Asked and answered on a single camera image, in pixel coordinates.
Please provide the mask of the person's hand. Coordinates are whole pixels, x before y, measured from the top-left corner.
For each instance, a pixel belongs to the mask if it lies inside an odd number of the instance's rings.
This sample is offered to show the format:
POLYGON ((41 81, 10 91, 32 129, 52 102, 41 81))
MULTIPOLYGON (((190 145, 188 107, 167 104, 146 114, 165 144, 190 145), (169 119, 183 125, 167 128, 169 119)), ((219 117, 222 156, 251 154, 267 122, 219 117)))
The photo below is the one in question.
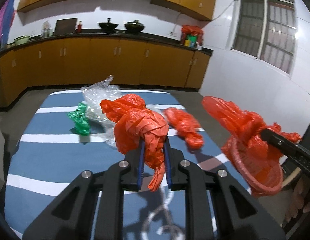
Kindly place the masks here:
POLYGON ((302 175, 293 189, 291 203, 285 213, 284 221, 290 222, 292 218, 297 218, 298 212, 310 212, 310 200, 306 201, 306 195, 310 190, 310 178, 302 175))

